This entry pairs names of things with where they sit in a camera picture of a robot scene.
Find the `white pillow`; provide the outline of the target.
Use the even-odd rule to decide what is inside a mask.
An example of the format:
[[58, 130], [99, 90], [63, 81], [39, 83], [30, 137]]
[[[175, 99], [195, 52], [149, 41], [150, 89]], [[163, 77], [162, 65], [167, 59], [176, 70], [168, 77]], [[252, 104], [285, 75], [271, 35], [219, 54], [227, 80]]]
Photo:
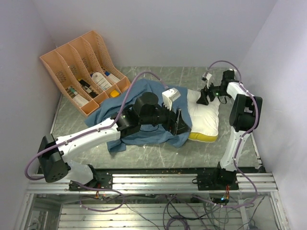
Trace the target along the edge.
[[188, 139], [198, 142], [215, 142], [218, 138], [219, 105], [218, 99], [208, 105], [197, 104], [201, 93], [188, 89], [188, 112], [192, 122]]

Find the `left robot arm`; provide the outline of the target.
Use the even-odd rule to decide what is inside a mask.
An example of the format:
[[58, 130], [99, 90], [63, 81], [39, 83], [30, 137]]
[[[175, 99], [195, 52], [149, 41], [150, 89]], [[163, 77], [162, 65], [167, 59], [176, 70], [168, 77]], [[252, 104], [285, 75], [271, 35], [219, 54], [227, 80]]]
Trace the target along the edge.
[[174, 136], [190, 132], [181, 109], [172, 109], [180, 93], [170, 89], [162, 96], [164, 101], [159, 104], [156, 94], [145, 92], [133, 105], [121, 107], [117, 114], [92, 128], [59, 138], [54, 138], [52, 134], [45, 136], [38, 157], [45, 181], [54, 183], [65, 178], [80, 183], [86, 190], [93, 190], [98, 184], [94, 167], [74, 162], [71, 159], [74, 153], [133, 135], [143, 125], [161, 125]]

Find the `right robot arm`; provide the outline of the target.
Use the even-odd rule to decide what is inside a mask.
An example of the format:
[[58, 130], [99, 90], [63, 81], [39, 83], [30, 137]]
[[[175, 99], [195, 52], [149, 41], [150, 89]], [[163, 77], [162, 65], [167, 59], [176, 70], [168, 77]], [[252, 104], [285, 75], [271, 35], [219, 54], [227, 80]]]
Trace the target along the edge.
[[246, 140], [259, 125], [262, 108], [262, 98], [251, 94], [242, 82], [235, 79], [233, 69], [223, 72], [219, 86], [213, 84], [213, 77], [205, 73], [202, 80], [206, 83], [201, 90], [201, 96], [197, 103], [208, 105], [214, 99], [221, 96], [233, 101], [233, 107], [229, 116], [231, 135], [225, 153], [219, 165], [222, 170], [234, 172]]

